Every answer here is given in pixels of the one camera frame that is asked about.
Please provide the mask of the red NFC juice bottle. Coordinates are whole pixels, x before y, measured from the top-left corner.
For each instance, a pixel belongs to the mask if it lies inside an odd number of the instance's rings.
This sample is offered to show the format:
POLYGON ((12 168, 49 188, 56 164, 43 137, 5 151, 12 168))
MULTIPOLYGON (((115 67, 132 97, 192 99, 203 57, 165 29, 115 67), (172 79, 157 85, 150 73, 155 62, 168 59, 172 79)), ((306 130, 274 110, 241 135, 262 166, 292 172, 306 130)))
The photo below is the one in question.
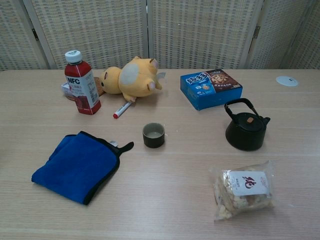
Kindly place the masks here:
POLYGON ((64 75, 79 113, 95 114, 101 107, 99 93, 92 72, 92 67, 83 60, 78 50, 64 54, 67 65, 64 75))

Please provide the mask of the blue cloth with black trim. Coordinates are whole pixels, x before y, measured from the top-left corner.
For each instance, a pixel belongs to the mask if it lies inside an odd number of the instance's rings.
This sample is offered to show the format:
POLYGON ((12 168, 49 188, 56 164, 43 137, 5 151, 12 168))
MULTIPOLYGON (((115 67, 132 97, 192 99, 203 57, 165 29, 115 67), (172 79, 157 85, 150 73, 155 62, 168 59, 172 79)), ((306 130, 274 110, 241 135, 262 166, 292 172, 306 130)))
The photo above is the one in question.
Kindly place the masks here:
POLYGON ((116 147, 87 132, 66 135, 31 181, 69 200, 88 205, 97 190, 120 166, 121 154, 133 142, 116 147))

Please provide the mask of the blue cookie box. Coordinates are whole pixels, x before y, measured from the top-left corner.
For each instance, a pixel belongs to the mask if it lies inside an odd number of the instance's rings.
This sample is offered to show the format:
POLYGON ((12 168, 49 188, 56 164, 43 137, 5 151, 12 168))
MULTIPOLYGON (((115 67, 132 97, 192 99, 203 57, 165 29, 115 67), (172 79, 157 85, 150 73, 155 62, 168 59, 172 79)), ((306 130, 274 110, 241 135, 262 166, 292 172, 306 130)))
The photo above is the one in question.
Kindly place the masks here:
POLYGON ((243 86, 222 69, 213 69, 182 75, 180 90, 200 111, 239 99, 243 86))

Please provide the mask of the clear snack bag white label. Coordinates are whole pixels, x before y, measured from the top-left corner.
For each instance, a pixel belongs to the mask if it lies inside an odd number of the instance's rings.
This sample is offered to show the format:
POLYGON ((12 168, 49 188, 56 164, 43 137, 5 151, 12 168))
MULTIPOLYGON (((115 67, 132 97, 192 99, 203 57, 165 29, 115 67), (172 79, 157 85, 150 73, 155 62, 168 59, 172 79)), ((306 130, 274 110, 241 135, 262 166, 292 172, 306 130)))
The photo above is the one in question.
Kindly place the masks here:
POLYGON ((234 169, 210 169, 216 202, 216 220, 275 206, 273 163, 234 169))

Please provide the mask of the red and white marker pen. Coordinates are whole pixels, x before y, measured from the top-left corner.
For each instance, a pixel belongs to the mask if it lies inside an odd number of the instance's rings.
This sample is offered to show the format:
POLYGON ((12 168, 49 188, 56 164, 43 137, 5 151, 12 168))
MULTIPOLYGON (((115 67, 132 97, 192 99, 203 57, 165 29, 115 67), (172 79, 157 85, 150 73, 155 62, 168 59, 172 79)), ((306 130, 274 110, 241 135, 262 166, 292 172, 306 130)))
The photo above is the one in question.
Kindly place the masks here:
POLYGON ((113 118, 118 119, 131 105, 131 102, 126 102, 113 114, 113 118))

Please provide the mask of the small white pink package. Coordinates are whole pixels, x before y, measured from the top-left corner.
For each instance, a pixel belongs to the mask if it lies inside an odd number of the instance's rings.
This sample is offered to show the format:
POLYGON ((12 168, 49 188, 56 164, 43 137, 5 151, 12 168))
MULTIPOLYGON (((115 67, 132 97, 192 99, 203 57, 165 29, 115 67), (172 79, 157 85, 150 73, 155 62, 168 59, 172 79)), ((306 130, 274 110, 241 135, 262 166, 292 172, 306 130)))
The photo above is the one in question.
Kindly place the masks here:
POLYGON ((71 101, 74 101, 74 100, 75 100, 73 94, 71 93, 70 86, 69 86, 69 84, 68 84, 67 82, 65 82, 65 83, 63 83, 63 84, 61 85, 61 90, 62 90, 63 95, 64 95, 67 99, 69 99, 69 100, 71 100, 71 101))

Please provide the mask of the woven folding screen panel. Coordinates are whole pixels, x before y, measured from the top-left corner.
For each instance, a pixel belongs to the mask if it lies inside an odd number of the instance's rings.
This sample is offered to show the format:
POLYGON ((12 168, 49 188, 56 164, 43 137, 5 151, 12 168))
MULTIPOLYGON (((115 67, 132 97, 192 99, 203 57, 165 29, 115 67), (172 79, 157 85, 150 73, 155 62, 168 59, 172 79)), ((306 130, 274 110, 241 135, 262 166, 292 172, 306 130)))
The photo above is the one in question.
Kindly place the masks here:
POLYGON ((23 0, 0 0, 0 72, 48 68, 23 0))
POLYGON ((79 50, 93 69, 149 57, 147 0, 21 0, 47 69, 79 50))
POLYGON ((145 0, 162 69, 244 69, 264 0, 145 0))
POLYGON ((311 0, 264 0, 247 56, 248 69, 279 69, 311 0))
POLYGON ((282 69, 320 70, 320 0, 310 0, 291 46, 280 67, 282 69))

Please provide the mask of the yellow plush toy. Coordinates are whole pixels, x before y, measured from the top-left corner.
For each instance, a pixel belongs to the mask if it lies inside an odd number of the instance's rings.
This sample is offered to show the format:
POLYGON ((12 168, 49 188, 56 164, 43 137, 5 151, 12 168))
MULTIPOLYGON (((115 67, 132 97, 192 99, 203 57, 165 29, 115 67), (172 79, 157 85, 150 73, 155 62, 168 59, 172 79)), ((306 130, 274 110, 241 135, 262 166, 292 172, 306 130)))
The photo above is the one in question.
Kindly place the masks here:
POLYGON ((135 56, 123 68, 111 66, 99 77, 99 86, 108 94, 122 94, 128 102, 152 95, 161 90, 158 78, 159 63, 155 58, 135 56))

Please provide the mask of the white round table grommet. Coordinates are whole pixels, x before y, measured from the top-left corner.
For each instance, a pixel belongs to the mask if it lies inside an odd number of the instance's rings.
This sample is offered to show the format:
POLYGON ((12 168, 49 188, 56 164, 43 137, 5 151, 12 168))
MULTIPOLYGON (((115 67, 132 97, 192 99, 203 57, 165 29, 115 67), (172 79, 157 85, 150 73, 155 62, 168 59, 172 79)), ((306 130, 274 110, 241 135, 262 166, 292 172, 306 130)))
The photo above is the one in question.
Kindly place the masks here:
POLYGON ((277 76, 275 80, 278 84, 286 87, 296 87, 299 85, 299 82, 291 76, 277 76))

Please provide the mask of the black cast iron teapot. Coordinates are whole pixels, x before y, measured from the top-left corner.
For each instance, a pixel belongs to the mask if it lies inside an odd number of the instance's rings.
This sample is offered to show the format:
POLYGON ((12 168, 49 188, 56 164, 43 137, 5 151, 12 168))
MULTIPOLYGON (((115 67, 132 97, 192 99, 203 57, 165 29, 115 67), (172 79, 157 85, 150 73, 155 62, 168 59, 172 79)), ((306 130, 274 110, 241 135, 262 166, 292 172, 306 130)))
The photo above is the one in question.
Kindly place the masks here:
POLYGON ((224 105, 226 113, 230 116, 231 122, 226 128, 225 137, 236 149, 242 151, 256 151, 263 145, 267 125, 270 117, 262 117, 255 110, 253 104, 247 98, 238 98, 228 101, 224 105), (229 105, 244 103, 252 110, 234 114, 229 105))

